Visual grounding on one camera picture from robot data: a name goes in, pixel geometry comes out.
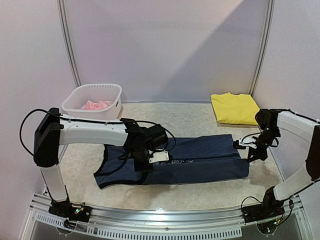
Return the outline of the navy blue tank top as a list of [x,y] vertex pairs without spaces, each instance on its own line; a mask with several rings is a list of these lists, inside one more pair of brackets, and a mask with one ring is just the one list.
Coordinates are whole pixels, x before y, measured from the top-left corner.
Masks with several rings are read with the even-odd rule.
[[245,179],[249,175],[249,163],[234,149],[231,134],[178,137],[169,142],[176,143],[168,152],[169,161],[156,162],[146,173],[135,171],[131,158],[122,164],[122,147],[106,146],[102,164],[93,174],[98,187],[198,184]]

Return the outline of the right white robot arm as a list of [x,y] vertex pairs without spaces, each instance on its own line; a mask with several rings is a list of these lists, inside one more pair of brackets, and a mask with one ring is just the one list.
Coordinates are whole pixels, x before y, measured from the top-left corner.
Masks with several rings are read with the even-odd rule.
[[250,141],[240,144],[248,147],[249,163],[273,157],[284,179],[269,188],[259,206],[262,218],[269,218],[278,210],[278,204],[302,192],[320,180],[320,121],[290,109],[260,109],[255,120],[261,129]]

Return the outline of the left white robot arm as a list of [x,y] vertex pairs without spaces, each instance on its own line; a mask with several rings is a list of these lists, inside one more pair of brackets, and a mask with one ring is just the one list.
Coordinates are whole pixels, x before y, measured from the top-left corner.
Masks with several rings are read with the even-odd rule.
[[124,148],[125,155],[133,159],[136,172],[150,172],[153,164],[167,162],[169,139],[160,124],[140,126],[140,121],[121,118],[114,120],[81,119],[61,114],[53,107],[49,110],[34,109],[29,112],[45,114],[34,133],[33,150],[23,148],[40,168],[55,209],[63,216],[74,213],[74,205],[68,201],[60,169],[59,148],[70,144],[103,144]]

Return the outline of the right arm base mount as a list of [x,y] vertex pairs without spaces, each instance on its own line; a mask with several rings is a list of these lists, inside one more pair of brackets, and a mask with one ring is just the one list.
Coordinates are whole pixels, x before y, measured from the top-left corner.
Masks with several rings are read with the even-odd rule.
[[[258,203],[253,205],[244,206],[244,202],[247,199],[256,200]],[[285,201],[277,201],[271,200],[271,198],[267,197],[262,201],[259,201],[254,196],[246,197],[241,205],[240,210],[242,213],[242,217],[245,223],[258,222],[262,220],[275,219],[277,216],[280,216],[279,219],[275,219],[273,225],[279,226],[284,223],[292,214],[294,208],[294,201],[291,198],[288,198],[289,209],[290,212],[285,216],[284,202]]]

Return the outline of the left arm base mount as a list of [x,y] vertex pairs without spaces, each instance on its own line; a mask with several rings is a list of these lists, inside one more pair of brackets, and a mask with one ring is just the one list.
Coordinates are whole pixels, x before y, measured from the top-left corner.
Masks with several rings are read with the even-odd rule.
[[57,201],[51,198],[51,204],[48,212],[52,215],[68,219],[69,221],[80,221],[88,223],[91,218],[93,208],[80,203],[74,205],[70,202],[69,196],[67,195],[66,200]]

